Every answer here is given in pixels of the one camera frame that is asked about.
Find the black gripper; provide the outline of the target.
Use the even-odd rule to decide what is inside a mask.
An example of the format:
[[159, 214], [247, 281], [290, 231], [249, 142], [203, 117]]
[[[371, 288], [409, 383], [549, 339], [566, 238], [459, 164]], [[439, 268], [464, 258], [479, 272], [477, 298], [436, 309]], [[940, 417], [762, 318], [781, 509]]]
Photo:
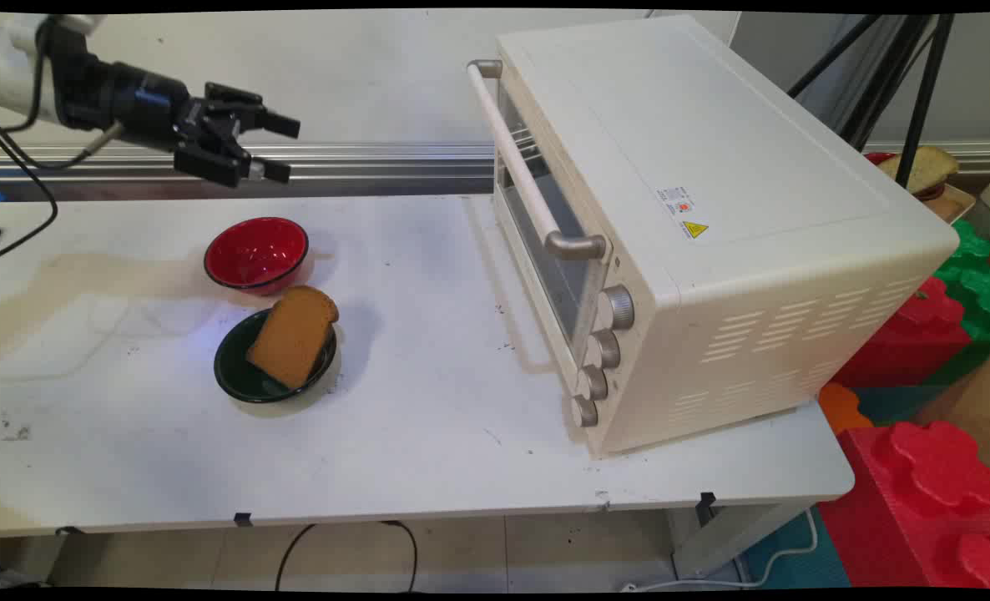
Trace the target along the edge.
[[[119, 138], [149, 149], [174, 152], [174, 170], [217, 185], [238, 188], [244, 181], [291, 181], [285, 161], [254, 156], [235, 142], [217, 151], [199, 143], [196, 123], [202, 102], [182, 81], [121, 62], [99, 62], [94, 85], [94, 127], [119, 127]], [[205, 84], [205, 121], [238, 137], [259, 129], [297, 139], [301, 122], [274, 113], [258, 93], [230, 85]]]

